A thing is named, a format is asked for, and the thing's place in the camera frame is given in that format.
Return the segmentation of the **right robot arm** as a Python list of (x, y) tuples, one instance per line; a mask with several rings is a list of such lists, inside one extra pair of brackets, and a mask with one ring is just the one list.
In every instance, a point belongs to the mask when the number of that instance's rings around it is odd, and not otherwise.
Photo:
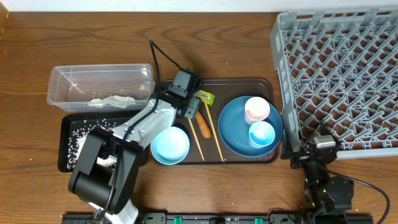
[(296, 219), (297, 223), (348, 223), (346, 211), (352, 209), (354, 183), (343, 177), (332, 177), (327, 165), (337, 158), (341, 143), (324, 125), (308, 149), (293, 150), (287, 131), (283, 131), (282, 159), (291, 169), (305, 174), (304, 194), (313, 207)]

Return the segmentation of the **green snack wrapper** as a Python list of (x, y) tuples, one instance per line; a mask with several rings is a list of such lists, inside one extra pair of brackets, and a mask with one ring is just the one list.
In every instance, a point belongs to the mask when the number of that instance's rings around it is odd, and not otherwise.
[(203, 90), (194, 93), (194, 97), (199, 98), (202, 102), (212, 106), (215, 100), (215, 95)]

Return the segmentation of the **light blue bowl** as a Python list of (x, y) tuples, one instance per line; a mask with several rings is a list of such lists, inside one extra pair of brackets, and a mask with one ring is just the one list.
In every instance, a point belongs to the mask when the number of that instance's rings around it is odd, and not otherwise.
[(154, 159), (163, 165), (178, 164), (187, 156), (190, 140), (187, 133), (175, 126), (158, 134), (150, 144)]

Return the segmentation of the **orange carrot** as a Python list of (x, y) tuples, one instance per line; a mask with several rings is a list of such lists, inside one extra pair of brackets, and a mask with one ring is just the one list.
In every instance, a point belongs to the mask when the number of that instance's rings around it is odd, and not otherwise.
[(200, 132), (201, 132), (202, 136), (205, 139), (211, 138), (210, 128), (209, 128), (206, 120), (204, 119), (203, 115), (200, 113), (200, 111), (197, 111), (197, 113), (195, 115), (195, 119), (198, 123), (198, 126), (200, 128)]

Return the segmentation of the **pile of white rice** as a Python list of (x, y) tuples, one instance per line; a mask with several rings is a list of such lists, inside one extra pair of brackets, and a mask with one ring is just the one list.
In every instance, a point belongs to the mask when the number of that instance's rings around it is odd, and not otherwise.
[(88, 133), (95, 127), (110, 130), (119, 125), (115, 119), (84, 119), (74, 121), (70, 126), (70, 134), (67, 142), (67, 171), (71, 172), (78, 160)]

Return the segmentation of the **white napkin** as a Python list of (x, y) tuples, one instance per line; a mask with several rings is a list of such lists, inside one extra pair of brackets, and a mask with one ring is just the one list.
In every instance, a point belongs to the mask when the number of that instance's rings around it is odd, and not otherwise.
[(88, 102), (89, 106), (96, 108), (103, 108), (105, 106), (113, 106), (125, 109), (130, 105), (135, 105), (136, 100), (130, 96), (113, 95), (104, 99), (96, 98)]

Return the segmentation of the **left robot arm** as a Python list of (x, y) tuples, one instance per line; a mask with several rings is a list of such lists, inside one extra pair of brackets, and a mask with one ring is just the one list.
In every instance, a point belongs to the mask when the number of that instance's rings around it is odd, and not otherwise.
[(97, 207), (87, 223), (134, 223), (130, 198), (145, 148), (177, 118), (193, 118), (202, 89), (171, 84), (154, 93), (147, 106), (124, 124), (92, 129), (84, 142), (68, 189)]

